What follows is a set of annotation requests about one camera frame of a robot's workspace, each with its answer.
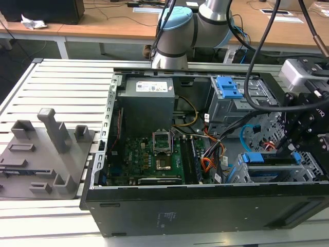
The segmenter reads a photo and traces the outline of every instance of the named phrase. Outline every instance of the power supply label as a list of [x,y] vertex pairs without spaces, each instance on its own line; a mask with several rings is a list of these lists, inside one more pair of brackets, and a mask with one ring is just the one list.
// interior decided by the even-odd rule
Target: power supply label
[[168,86],[166,81],[139,81],[136,83],[136,91],[167,93]]

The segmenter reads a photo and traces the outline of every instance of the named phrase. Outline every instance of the blue cable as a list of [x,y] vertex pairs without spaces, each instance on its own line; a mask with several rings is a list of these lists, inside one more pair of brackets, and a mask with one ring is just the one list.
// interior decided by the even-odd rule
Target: blue cable
[[[239,31],[239,33],[242,34],[243,37],[245,37],[245,38],[247,37],[246,33],[243,32],[240,28],[238,28],[237,26],[235,26],[235,28]],[[246,56],[247,56],[247,49],[245,50],[245,55],[242,57],[240,64],[242,64],[245,61]]]
[[245,143],[245,140],[243,140],[243,132],[245,131],[245,129],[246,129],[247,127],[251,127],[251,128],[253,128],[254,125],[244,125],[244,126],[241,128],[241,131],[240,131],[240,135],[239,135],[239,137],[240,137],[240,141],[241,141],[241,144],[242,144],[242,146],[244,147],[244,149],[246,149],[248,152],[251,152],[251,149],[250,149],[250,148],[248,147],[248,145]]

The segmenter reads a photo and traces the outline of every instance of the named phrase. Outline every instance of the black cable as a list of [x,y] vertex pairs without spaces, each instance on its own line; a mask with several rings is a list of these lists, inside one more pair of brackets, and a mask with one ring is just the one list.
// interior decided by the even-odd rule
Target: black cable
[[102,13],[102,15],[104,15],[106,17],[106,20],[114,19],[114,18],[127,18],[127,19],[132,20],[132,21],[134,21],[134,22],[136,22],[136,23],[138,23],[140,25],[143,25],[143,26],[147,26],[147,27],[154,27],[154,26],[156,26],[156,25],[148,25],[148,24],[139,22],[139,21],[137,21],[135,19],[132,19],[132,18],[130,18],[128,16],[112,16],[112,17],[108,17],[103,11],[100,10],[100,8],[108,8],[108,7],[95,7],[95,8],[98,9]]
[[313,26],[313,23],[312,23],[309,15],[307,13],[307,9],[305,7],[304,1],[303,0],[298,0],[298,2],[299,2],[299,5],[300,5],[300,8],[302,9],[302,12],[304,14],[304,17],[306,19],[306,22],[308,24],[308,27],[309,27],[309,30],[310,30],[311,34],[313,35],[313,37],[318,35],[317,32],[315,31],[315,28]]
[[[236,37],[236,39],[246,48],[249,50],[256,52],[256,49],[248,45],[246,42],[244,42],[237,33],[234,32],[234,28],[232,27],[231,24],[231,19],[230,19],[230,8],[232,5],[233,0],[229,0],[227,9],[226,9],[226,21],[229,29],[233,33],[233,35]],[[320,55],[312,55],[312,54],[291,54],[291,55],[270,55],[270,54],[265,54],[265,53],[259,53],[260,55],[266,56],[266,57],[271,57],[271,58],[295,58],[295,57],[314,57],[314,58],[323,58],[323,56]]]
[[123,6],[123,5],[126,5],[126,4],[121,4],[121,5],[116,5],[116,6],[105,6],[105,7],[93,7],[93,8],[85,8],[85,9],[98,9],[98,8],[102,8],[102,9],[104,9],[104,8],[116,8],[116,7],[121,7],[121,6]]
[[27,54],[27,52],[23,49],[23,47],[21,46],[21,44],[18,42],[18,40],[11,34],[11,32],[9,32],[9,30],[6,28],[6,26],[3,24],[3,22],[0,20],[1,25],[5,28],[5,30],[7,31],[7,33],[17,42],[17,45],[19,45],[19,47],[22,49],[22,51],[25,53],[25,55],[32,61],[31,57]]
[[246,78],[244,81],[244,97],[246,98],[247,102],[251,105],[251,107],[255,108],[256,110],[260,110],[260,111],[265,111],[265,112],[301,112],[301,111],[309,111],[309,110],[314,110],[316,108],[319,107],[323,107],[325,105],[329,104],[329,99],[325,99],[323,101],[317,102],[317,103],[313,103],[313,104],[306,104],[306,105],[295,105],[295,106],[291,106],[291,107],[276,107],[276,106],[272,106],[272,107],[266,107],[266,106],[261,106],[258,105],[256,103],[254,103],[249,95],[249,78],[250,75],[252,73],[252,69],[254,67],[255,64],[255,60],[257,55],[259,54],[260,50],[262,49],[262,46],[266,40],[266,37],[272,27],[272,24],[274,22],[274,19],[276,17],[276,14],[278,12],[279,9],[279,5],[280,5],[281,0],[277,0],[276,4],[274,6],[273,9],[273,14],[271,15],[271,18],[267,24],[267,27],[265,29],[265,32],[260,40],[259,46],[256,50],[256,52],[254,53],[251,62],[250,62],[250,66],[248,68],[247,74],[246,74]]
[[231,123],[226,129],[221,133],[219,136],[219,139],[223,139],[227,135],[233,133],[236,129],[242,127],[246,123],[248,123],[252,118],[257,117],[259,115],[267,114],[268,112],[263,112],[263,111],[253,111],[245,115],[244,117],[240,118],[237,121],[234,121]]
[[161,22],[162,22],[163,14],[164,14],[164,12],[165,12],[165,10],[166,10],[166,8],[167,8],[167,6],[168,6],[168,4],[169,4],[170,1],[171,1],[171,0],[168,0],[168,1],[166,2],[165,6],[163,7],[163,11],[162,11],[162,13],[161,13],[161,16],[160,16],[160,19],[159,19],[159,22],[158,22],[158,26],[157,26],[157,29],[158,29],[158,27],[159,27],[159,32],[157,33],[157,36],[156,36],[156,38],[155,38],[155,41],[153,42],[152,50],[151,50],[151,52],[150,52],[150,59],[151,59],[151,56],[152,56],[153,50],[156,49],[156,46],[158,45],[158,42],[159,42],[159,40],[160,40],[160,37],[161,37],[161,35],[162,35],[162,33],[163,33],[163,29],[164,29],[165,25],[167,24],[167,21],[168,21],[170,15],[171,15],[171,13],[173,12],[174,7],[175,7],[176,0],[172,0],[172,4],[171,4],[171,6],[169,7],[169,10],[168,10],[168,12],[167,12],[166,18],[164,19],[163,24],[162,24]]
[[13,82],[13,81],[11,81],[11,80],[9,80],[9,79],[7,79],[7,78],[3,77],[3,76],[0,76],[0,78],[2,78],[2,79],[4,79],[5,81],[8,81],[8,82],[10,82],[10,83],[13,83],[13,84],[14,84],[14,82]]

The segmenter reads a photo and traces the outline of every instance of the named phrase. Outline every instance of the yellow wire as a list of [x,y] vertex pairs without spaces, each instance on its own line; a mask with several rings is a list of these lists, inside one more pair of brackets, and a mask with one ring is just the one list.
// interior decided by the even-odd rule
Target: yellow wire
[[195,106],[187,99],[187,98],[185,98],[185,97],[183,97],[183,96],[178,96],[179,98],[182,98],[182,99],[184,99],[184,100],[186,100],[186,102],[188,102],[189,103],[189,105],[191,105],[192,107],[193,107],[193,109],[194,109],[194,111],[195,111],[195,117],[194,117],[194,119],[193,119],[193,121],[192,122],[188,122],[188,123],[183,123],[183,124],[181,124],[181,125],[172,125],[173,127],[188,127],[188,126],[191,126],[192,124],[194,124],[196,121],[197,121],[197,110],[196,110],[196,108],[195,108]]

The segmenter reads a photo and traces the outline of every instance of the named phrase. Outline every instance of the black computer case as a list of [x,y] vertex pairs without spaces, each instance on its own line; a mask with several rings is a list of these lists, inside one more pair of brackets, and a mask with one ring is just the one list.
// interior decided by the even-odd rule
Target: black computer case
[[0,11],[8,22],[19,22],[21,14],[46,23],[77,24],[84,13],[83,0],[0,1]]

